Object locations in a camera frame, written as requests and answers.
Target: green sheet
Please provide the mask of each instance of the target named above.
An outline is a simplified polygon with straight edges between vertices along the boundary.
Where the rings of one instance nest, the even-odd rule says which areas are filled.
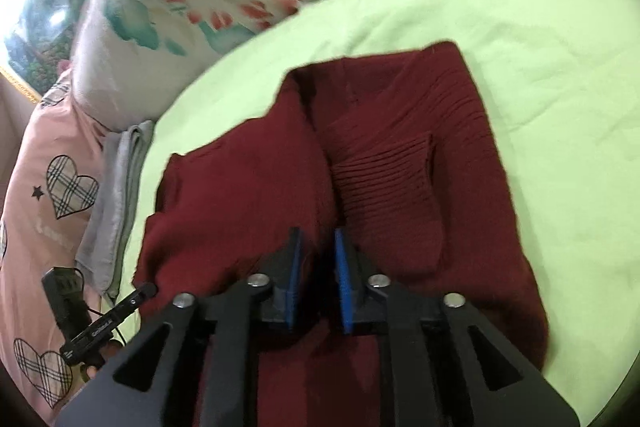
[[[443,39],[465,56],[509,175],[551,325],[545,376],[586,425],[640,348],[640,0],[325,0],[306,8],[227,55],[159,121],[123,281],[171,153],[263,115],[287,70]],[[129,290],[125,283],[121,295]],[[136,325],[128,326],[131,334]]]

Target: ribbed knit fabric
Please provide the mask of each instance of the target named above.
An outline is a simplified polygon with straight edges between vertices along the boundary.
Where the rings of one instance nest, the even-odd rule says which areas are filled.
[[[248,275],[290,226],[313,255],[331,256],[337,224],[392,279],[465,295],[542,367],[545,312],[488,119],[451,42],[300,68],[267,116],[174,156],[135,277],[159,285],[143,317],[181,291],[206,295]],[[263,346],[261,427],[379,423],[375,341],[330,323]]]

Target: black star print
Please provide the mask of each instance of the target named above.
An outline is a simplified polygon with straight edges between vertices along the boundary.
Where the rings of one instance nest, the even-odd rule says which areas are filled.
[[[40,201],[40,198],[44,196],[44,192],[42,191],[42,185],[40,187],[33,187],[33,194],[31,195],[32,198],[38,198],[38,201]]]

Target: pink fabric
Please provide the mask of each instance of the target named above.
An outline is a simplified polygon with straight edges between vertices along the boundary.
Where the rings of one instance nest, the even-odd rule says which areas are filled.
[[[102,175],[106,132],[78,109],[70,81],[71,72],[63,73],[35,109],[0,219],[0,360],[48,423],[82,378],[58,353],[63,337],[40,279],[53,266],[74,265]],[[91,308],[100,305],[89,288],[85,297]]]

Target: triangular cutout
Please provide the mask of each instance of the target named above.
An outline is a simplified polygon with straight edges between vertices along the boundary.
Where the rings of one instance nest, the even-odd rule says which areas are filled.
[[[167,324],[158,328],[158,331],[115,372],[113,380],[138,391],[148,391],[170,331],[171,328]]]
[[[522,380],[522,375],[518,370],[482,334],[478,327],[469,326],[468,332],[482,368],[482,376],[490,391],[499,391]]]

